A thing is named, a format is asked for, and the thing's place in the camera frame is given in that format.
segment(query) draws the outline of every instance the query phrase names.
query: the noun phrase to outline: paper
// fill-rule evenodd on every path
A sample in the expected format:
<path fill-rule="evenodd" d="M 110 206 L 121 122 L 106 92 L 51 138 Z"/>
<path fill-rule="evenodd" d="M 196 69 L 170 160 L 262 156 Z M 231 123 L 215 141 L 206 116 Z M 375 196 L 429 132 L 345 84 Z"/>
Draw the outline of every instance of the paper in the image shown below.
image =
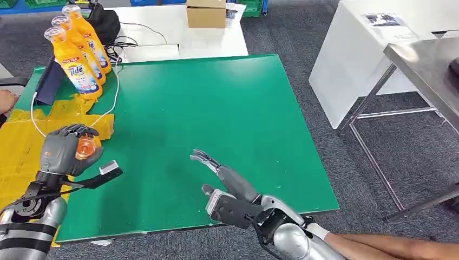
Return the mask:
<path fill-rule="evenodd" d="M 226 3 L 226 28 L 239 24 L 244 11 L 245 5 L 243 4 Z"/>
<path fill-rule="evenodd" d="M 407 24 L 396 14 L 376 13 L 362 15 L 366 24 L 381 39 L 387 42 L 413 41 L 418 37 Z"/>

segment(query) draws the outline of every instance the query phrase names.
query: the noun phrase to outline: green work table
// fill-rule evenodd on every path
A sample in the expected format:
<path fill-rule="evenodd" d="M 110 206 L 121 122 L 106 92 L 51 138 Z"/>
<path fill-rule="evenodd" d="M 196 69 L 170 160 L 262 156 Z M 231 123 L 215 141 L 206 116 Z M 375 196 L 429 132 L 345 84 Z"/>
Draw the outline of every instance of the green work table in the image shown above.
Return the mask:
<path fill-rule="evenodd" d="M 114 133 L 102 143 L 102 158 L 77 180 L 98 174 L 110 160 L 124 174 L 96 190 L 72 193 L 56 242 L 216 224 L 205 211 L 201 185 L 224 187 L 189 159 L 194 148 L 300 213 L 338 209 L 277 55 L 124 63 L 118 69 Z M 16 108 L 30 109 L 42 73 L 34 71 Z M 103 91 L 89 114 L 112 106 L 113 72 Z M 65 80 L 56 99 L 74 92 Z"/>

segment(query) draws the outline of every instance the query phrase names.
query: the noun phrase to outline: yellow bottle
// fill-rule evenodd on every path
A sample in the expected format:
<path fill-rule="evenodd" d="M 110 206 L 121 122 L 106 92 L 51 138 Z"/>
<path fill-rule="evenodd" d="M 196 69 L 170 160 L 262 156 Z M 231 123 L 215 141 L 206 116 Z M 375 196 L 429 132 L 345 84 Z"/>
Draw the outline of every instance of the yellow bottle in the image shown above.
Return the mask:
<path fill-rule="evenodd" d="M 102 95 L 102 87 L 97 83 L 88 61 L 78 47 L 65 40 L 65 30 L 52 27 L 44 32 L 54 47 L 54 56 L 61 65 L 76 90 L 85 99 L 95 99 Z"/>
<path fill-rule="evenodd" d="M 93 51 L 89 48 L 88 42 L 83 37 L 83 35 L 79 34 L 72 27 L 71 20 L 66 16 L 60 15 L 60 16 L 54 17 L 53 20 L 51 20 L 51 24 L 56 27 L 61 27 L 62 29 L 65 30 L 67 39 L 71 43 L 73 43 L 75 46 L 78 47 L 78 49 L 81 51 L 83 56 L 88 61 L 89 66 L 93 70 L 94 75 L 96 76 L 96 80 L 99 83 L 99 85 L 101 86 L 105 84 L 107 77 L 105 76 L 105 73 L 100 67 L 99 61 L 94 56 Z"/>
<path fill-rule="evenodd" d="M 107 53 L 105 52 L 94 28 L 83 18 L 83 16 L 81 16 L 80 7 L 75 4 L 69 4 L 62 8 L 62 13 L 71 19 L 72 25 L 75 27 L 76 31 L 86 38 L 89 47 L 93 50 L 94 55 L 99 60 L 103 72 L 109 73 L 112 70 L 112 65 L 109 62 Z"/>

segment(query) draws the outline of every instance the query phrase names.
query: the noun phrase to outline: white desk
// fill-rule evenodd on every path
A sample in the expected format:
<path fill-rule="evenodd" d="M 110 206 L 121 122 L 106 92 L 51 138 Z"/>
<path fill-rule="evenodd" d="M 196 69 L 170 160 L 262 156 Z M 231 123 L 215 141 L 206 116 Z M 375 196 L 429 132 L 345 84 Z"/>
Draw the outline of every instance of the white desk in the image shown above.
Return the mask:
<path fill-rule="evenodd" d="M 147 25 L 162 33 L 168 44 L 178 44 L 177 57 L 161 56 L 161 60 L 248 55 L 239 23 L 226 29 L 190 29 L 185 5 L 121 7 L 112 10 L 116 11 L 121 22 Z M 135 39 L 140 46 L 165 43 L 160 35 L 138 25 L 122 24 L 119 35 Z M 118 40 L 132 42 L 122 38 Z"/>
<path fill-rule="evenodd" d="M 367 96 L 390 65 L 383 54 L 389 42 L 369 29 L 362 14 L 396 13 L 419 40 L 433 31 L 459 29 L 457 0 L 345 0 L 338 4 L 309 82 L 331 126 L 336 129 L 360 96 Z M 378 94 L 416 91 L 395 71 Z"/>

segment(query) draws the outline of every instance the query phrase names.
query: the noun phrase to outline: wire bundle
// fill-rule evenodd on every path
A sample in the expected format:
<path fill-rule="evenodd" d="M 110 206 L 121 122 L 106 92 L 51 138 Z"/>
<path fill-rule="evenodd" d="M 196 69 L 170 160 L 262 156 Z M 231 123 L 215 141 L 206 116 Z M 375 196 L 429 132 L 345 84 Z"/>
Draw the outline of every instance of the wire bundle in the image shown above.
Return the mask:
<path fill-rule="evenodd" d="M 131 39 L 134 43 L 116 41 L 118 38 Z M 110 62 L 116 62 L 118 59 L 119 59 L 119 62 L 123 62 L 123 58 L 119 56 L 115 48 L 118 47 L 124 50 L 126 47 L 134 47 L 134 46 L 139 46 L 136 40 L 128 36 L 120 35 L 117 38 L 115 38 L 115 41 L 112 44 L 104 46 L 104 49 L 105 49 L 105 52 L 107 53 L 108 58 L 110 59 Z"/>

